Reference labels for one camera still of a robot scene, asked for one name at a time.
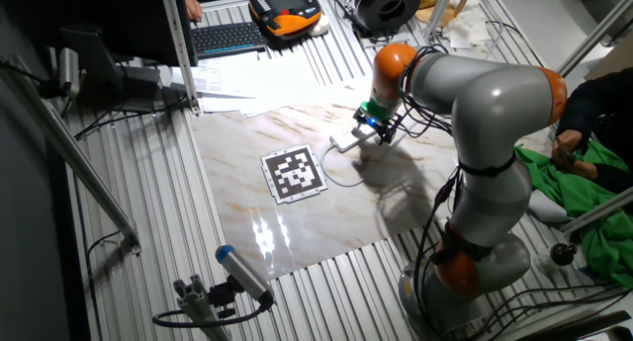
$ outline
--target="black keyboard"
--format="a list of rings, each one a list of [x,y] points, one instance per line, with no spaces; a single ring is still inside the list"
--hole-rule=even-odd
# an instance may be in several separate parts
[[[261,50],[266,40],[253,22],[194,29],[194,44],[199,59]]]

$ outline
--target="black sleeve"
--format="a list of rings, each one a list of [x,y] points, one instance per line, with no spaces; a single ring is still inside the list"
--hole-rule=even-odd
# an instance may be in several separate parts
[[[596,164],[595,168],[597,168],[595,183],[600,187],[615,194],[620,194],[633,187],[633,175],[631,173],[606,164]]]
[[[583,134],[582,144],[586,143],[598,117],[614,114],[619,106],[627,105],[632,90],[633,68],[581,84],[567,101],[556,135],[567,129],[576,129]]]

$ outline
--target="orange handheld device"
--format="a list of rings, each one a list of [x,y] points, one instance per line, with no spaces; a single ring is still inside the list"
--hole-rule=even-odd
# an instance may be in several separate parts
[[[253,20],[278,37],[301,34],[320,19],[317,0],[248,0],[248,7]]]

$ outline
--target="paper sheet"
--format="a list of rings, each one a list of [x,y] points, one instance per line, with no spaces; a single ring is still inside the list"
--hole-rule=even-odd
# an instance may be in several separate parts
[[[442,34],[450,39],[453,48],[470,48],[471,44],[492,39],[486,28],[486,15],[476,7],[457,15],[455,20],[444,27]]]
[[[318,86],[312,67],[303,53],[289,53],[254,62],[256,65],[248,62],[251,75],[245,76],[240,83],[253,94],[236,98],[203,93],[203,112],[240,111],[243,116],[250,118],[286,106],[321,101],[322,88]]]
[[[191,72],[197,92],[254,98],[258,91],[255,85],[258,65],[257,52],[252,51],[200,60]],[[172,69],[172,84],[184,84],[180,68]]]

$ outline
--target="marble surface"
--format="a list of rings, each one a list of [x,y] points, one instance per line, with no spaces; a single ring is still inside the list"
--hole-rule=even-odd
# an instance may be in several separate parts
[[[320,157],[331,132],[354,124],[351,117],[369,88],[370,79],[361,78],[319,88],[306,93],[313,100],[254,118],[216,113],[193,121],[226,241],[262,276],[282,276],[426,221],[457,157],[452,137],[434,129],[406,137],[388,155],[390,147],[374,139],[345,154],[330,152],[321,163],[334,179],[365,178],[354,188],[327,180],[319,195],[282,205],[270,194],[260,158],[306,143]],[[549,154],[547,134],[543,129],[520,143]],[[448,215],[446,205],[437,213]]]

